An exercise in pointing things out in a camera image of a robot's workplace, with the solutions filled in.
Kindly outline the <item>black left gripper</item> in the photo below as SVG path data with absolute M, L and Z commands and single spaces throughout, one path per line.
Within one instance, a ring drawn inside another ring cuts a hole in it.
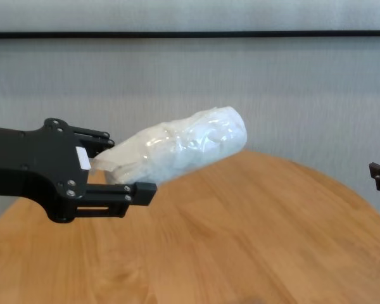
M 107 132 L 70 128 L 52 118 L 32 131 L 0 128 L 0 196 L 28 198 L 56 223 L 122 218 L 131 205 L 149 206 L 158 189 L 153 183 L 86 187 L 89 157 L 114 146 Z

